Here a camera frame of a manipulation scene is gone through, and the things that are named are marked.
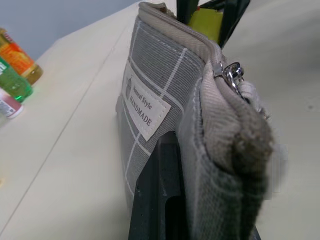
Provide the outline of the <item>yellow-green highlighter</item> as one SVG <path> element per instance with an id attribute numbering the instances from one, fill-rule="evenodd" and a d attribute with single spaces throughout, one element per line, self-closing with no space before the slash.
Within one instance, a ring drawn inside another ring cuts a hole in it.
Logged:
<path id="1" fill-rule="evenodd" d="M 201 8 L 192 14 L 188 26 L 205 35 L 209 40 L 219 42 L 223 12 L 215 9 Z"/>

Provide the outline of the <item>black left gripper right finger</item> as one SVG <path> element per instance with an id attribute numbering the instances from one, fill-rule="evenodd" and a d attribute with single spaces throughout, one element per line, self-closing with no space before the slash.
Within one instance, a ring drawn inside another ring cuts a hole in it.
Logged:
<path id="1" fill-rule="evenodd" d="M 257 229 L 257 226 L 256 226 L 256 222 L 254 222 L 254 225 L 253 225 L 253 230 L 252 230 L 252 240 L 262 240 L 261 239 L 261 236 L 258 232 L 258 229 Z"/>

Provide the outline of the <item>green plastic bottle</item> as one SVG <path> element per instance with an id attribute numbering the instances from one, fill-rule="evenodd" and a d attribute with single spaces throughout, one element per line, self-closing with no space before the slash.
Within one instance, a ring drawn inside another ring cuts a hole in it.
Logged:
<path id="1" fill-rule="evenodd" d="M 33 93 L 30 83 L 0 56 L 0 88 L 22 103 Z"/>

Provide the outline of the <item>grey grid fabric zip pouch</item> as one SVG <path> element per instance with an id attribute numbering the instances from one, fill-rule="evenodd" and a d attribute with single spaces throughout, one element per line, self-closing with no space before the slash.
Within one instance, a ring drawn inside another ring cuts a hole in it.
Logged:
<path id="1" fill-rule="evenodd" d="M 116 104 L 127 206 L 157 140 L 177 134 L 192 240 L 251 240 L 267 192 L 271 128 L 244 85 L 236 93 L 214 67 L 221 48 L 141 2 Z"/>

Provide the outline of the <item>pink-and-white small bottle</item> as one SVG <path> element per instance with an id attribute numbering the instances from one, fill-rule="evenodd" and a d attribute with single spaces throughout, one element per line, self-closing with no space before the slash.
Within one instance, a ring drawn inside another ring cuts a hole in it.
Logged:
<path id="1" fill-rule="evenodd" d="M 24 107 L 0 87 L 0 113 L 8 119 L 18 116 Z"/>

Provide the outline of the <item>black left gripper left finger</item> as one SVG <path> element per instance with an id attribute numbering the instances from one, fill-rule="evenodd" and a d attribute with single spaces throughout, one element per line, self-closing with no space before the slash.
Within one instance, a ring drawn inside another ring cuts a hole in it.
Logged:
<path id="1" fill-rule="evenodd" d="M 173 131 L 157 140 L 136 181 L 128 240 L 190 240 L 181 152 Z"/>

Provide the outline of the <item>orange-labelled juice bottle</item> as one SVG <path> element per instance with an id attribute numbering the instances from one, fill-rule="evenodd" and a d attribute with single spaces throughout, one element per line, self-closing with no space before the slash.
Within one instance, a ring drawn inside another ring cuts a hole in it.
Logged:
<path id="1" fill-rule="evenodd" d="M 43 75 L 43 69 L 1 27 L 0 56 L 31 85 Z"/>

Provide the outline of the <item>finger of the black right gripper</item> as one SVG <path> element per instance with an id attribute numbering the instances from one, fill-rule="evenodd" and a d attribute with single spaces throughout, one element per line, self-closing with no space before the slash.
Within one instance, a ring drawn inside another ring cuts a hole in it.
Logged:
<path id="1" fill-rule="evenodd" d="M 218 45 L 223 48 L 234 32 L 251 0 L 223 0 L 223 16 Z"/>
<path id="2" fill-rule="evenodd" d="M 198 9 L 199 0 L 176 0 L 176 18 L 188 25 L 193 13 Z"/>

